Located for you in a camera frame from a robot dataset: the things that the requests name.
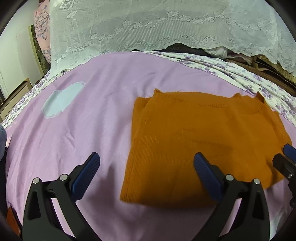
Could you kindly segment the orange knitted cardigan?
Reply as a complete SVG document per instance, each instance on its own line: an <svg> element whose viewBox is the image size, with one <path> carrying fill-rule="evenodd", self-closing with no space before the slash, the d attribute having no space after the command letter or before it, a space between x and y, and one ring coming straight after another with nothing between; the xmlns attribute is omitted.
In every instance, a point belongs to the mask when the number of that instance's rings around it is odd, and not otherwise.
<svg viewBox="0 0 296 241"><path fill-rule="evenodd" d="M280 115L264 97L161 92L135 100L124 202L165 208L214 204L197 175L196 153L240 181L263 188L282 179L272 160L290 144Z"/></svg>

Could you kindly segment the purple floral white bedsheet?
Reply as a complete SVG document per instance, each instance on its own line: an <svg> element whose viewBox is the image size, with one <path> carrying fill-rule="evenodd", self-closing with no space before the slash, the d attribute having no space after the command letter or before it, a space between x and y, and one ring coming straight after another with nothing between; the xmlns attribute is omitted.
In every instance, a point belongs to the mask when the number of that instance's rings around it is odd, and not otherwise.
<svg viewBox="0 0 296 241"><path fill-rule="evenodd" d="M260 77L235 63L225 62L219 58L210 58L188 53L164 53L160 51L144 51L143 53L180 63L190 68L202 70L225 80L229 84L238 87L252 96L255 96L255 94L259 92L272 109L295 125L295 97L285 91L282 87L277 86L271 81ZM16 103L12 111L6 116L6 118L4 118L2 126L8 130L16 117L34 97L41 93L57 78L75 68L76 66L66 68L55 74L48 71L48 73L41 79L41 82L35 85L32 90L25 94Z"/></svg>

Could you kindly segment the brown woven mat edge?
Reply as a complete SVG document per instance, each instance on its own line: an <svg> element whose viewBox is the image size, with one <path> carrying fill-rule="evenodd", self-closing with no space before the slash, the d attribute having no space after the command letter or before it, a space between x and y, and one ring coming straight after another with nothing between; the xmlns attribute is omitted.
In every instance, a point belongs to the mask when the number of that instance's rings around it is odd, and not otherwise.
<svg viewBox="0 0 296 241"><path fill-rule="evenodd" d="M230 54L225 61L275 83L295 97L295 76L284 70L280 63L273 64L263 55L248 57L243 54Z"/></svg>

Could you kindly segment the pink bed sheet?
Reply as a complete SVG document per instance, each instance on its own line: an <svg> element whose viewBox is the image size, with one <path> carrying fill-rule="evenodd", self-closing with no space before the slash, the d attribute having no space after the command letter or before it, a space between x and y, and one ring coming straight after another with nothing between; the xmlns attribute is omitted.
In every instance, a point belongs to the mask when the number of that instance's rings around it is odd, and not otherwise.
<svg viewBox="0 0 296 241"><path fill-rule="evenodd" d="M32 180L56 180L97 152L101 165L77 205L103 240L191 240L211 209L163 210L119 199L136 98L198 91L251 94L202 70L143 52L95 57L49 84L6 130L6 201L19 220Z"/></svg>

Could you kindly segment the white lace cover cloth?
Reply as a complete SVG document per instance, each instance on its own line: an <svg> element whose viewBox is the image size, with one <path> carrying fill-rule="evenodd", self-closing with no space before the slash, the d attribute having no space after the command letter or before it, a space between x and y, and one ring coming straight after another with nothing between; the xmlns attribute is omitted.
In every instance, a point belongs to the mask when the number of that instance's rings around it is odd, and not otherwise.
<svg viewBox="0 0 296 241"><path fill-rule="evenodd" d="M51 75L121 51L181 43L264 55L295 73L295 40L265 1L50 1Z"/></svg>

